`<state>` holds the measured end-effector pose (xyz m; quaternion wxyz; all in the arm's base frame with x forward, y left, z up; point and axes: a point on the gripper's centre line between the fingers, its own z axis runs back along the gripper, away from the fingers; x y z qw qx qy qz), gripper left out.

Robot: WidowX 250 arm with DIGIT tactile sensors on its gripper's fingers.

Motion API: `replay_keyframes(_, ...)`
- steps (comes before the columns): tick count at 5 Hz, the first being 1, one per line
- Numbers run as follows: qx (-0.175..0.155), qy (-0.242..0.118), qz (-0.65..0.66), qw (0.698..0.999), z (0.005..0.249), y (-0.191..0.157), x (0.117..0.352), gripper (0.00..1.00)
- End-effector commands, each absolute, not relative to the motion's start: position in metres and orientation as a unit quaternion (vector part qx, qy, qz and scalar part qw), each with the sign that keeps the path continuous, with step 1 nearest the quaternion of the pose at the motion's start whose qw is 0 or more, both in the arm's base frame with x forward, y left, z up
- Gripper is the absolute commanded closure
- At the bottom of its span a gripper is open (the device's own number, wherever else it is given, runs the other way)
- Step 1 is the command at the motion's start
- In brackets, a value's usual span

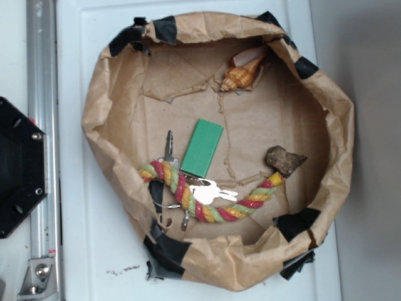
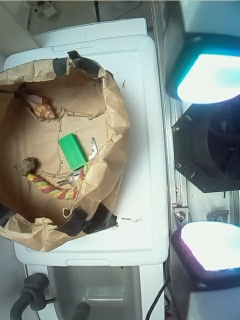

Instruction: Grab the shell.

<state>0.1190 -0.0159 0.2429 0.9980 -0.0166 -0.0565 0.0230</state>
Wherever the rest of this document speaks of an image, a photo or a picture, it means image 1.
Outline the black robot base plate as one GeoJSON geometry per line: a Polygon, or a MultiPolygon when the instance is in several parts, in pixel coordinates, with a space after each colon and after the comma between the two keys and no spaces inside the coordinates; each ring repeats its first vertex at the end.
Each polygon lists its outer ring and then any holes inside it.
{"type": "Polygon", "coordinates": [[[47,195],[46,134],[1,97],[1,238],[47,195]]]}

